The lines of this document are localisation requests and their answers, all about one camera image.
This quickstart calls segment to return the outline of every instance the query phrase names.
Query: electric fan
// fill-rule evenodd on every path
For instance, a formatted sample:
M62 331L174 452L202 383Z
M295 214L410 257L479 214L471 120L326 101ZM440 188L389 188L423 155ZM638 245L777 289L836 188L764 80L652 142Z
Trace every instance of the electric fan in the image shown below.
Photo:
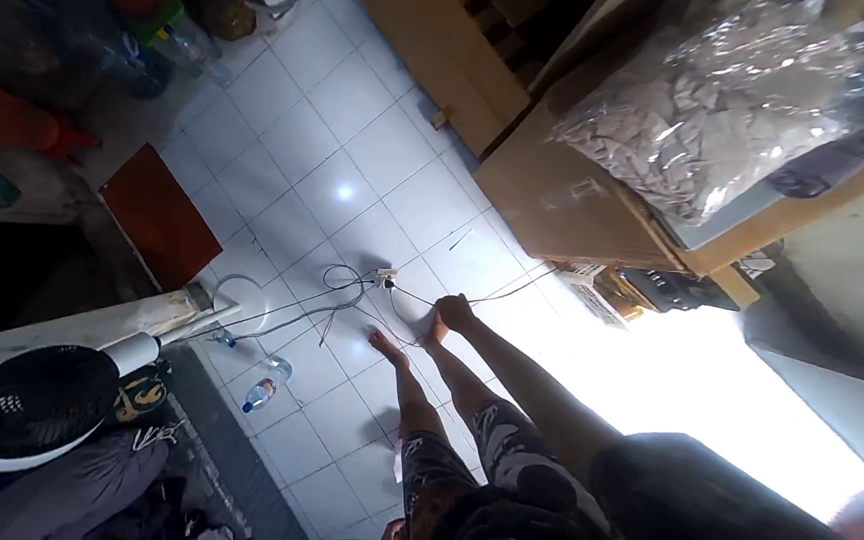
M217 321L240 333L261 327L268 312L261 287L229 279L217 286L212 313L162 335L139 332L102 350L44 347L0 364L0 472L42 465L82 443L114 407L119 378L157 359L162 346Z

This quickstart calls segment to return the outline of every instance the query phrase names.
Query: person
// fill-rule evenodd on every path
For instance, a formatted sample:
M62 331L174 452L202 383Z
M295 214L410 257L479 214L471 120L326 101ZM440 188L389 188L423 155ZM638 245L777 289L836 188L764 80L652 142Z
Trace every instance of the person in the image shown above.
M450 331L522 410L443 346ZM421 345L475 439L487 480L479 486L408 356L379 329L368 342L395 369L403 441L405 517L383 540L837 538L689 436L623 436L478 319L464 295L446 296Z

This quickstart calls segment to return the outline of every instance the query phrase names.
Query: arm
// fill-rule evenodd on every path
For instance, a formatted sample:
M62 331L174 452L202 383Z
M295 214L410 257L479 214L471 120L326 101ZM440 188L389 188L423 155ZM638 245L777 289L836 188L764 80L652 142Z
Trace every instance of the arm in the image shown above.
M436 302L442 322L461 334L542 433L562 466L583 484L600 451L622 438L542 366L475 316L464 295Z

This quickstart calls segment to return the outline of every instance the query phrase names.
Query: bottle label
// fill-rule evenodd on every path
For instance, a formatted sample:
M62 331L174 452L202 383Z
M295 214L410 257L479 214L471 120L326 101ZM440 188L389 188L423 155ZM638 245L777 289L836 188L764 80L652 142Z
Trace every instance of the bottle label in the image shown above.
M276 390L279 389L279 387L276 387L276 382L270 378L263 379L261 385L265 388L265 391L269 394L270 398L275 396Z

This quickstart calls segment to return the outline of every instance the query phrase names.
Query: bare foot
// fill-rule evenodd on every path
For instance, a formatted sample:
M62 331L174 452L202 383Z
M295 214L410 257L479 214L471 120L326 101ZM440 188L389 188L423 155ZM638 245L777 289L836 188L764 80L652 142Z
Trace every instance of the bare foot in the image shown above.
M372 349L382 353L395 369L409 369L409 357L397 349L382 333L382 330L373 331L368 337L368 344L372 346Z
M425 335L425 343L431 341L442 343L442 340L446 339L446 334L448 333L449 327L446 326L446 323L442 322L442 317L439 315L438 309L436 309L435 314L432 315L432 327L429 328L429 332Z

